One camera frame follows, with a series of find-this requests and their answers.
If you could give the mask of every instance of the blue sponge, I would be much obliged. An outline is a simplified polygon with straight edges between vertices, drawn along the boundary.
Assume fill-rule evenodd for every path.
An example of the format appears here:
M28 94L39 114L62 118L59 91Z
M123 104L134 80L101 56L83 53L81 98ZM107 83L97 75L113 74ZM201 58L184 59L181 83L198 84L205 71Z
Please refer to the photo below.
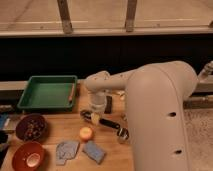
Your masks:
M88 141L84 148L83 152L86 153L91 159L95 160L100 164L106 154L100 147L98 147L93 141Z

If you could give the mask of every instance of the wooden tabletop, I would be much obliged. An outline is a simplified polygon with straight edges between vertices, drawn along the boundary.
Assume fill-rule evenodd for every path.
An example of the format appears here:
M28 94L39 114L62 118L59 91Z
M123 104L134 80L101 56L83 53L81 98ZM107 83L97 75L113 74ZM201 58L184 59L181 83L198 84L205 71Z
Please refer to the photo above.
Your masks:
M83 109L88 109L88 92L82 84L78 84L79 95L76 99L75 107L69 113L48 114L45 117L48 123L48 130L40 143L45 149L45 160L39 167L39 171L133 171L133 159L129 142L119 144L117 141L116 130L105 127L103 125L94 126L83 121L79 115ZM127 124L123 120L124 102L119 96L112 94L113 108L112 114L105 114L106 119L118 122L126 127ZM98 165L82 152L84 143L80 143L80 148L73 160L67 160L65 166L56 166L56 146L65 140L78 140L79 130L83 126L90 126L95 131L94 142L106 151L103 162ZM11 146L8 149L2 171L12 171L12 157L15 151L23 144L13 134L11 138Z

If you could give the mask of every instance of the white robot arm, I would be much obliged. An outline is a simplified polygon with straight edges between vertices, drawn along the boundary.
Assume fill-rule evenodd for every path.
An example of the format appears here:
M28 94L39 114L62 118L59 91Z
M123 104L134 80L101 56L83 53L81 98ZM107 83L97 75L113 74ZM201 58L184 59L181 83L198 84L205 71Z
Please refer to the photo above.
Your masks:
M126 115L136 171L190 171L183 100L195 90L198 78L181 61L149 64L110 76L89 76L91 107L101 112L104 90L125 89Z

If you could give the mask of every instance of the dark bowl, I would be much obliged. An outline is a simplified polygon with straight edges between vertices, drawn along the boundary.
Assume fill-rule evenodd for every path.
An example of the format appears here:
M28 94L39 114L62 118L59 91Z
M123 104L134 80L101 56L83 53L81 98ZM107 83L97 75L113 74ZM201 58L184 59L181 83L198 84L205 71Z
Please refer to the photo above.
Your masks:
M45 151L36 141L28 141L15 152L12 166L15 171L35 171L44 160Z
M36 123L36 125L39 125L39 131L36 129L36 134L29 138L26 135L29 132L29 124L31 124L32 121ZM39 139L44 134L46 126L46 121L41 114L30 114L25 116L16 126L16 136L23 141L34 141Z

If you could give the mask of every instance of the cloth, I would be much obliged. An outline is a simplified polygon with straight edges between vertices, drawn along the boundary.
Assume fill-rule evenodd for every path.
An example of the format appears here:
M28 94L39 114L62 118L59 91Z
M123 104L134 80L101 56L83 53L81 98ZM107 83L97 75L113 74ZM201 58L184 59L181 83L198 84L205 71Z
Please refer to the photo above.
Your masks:
M63 141L56 147L56 165L65 165L67 160L74 159L79 147L78 141Z

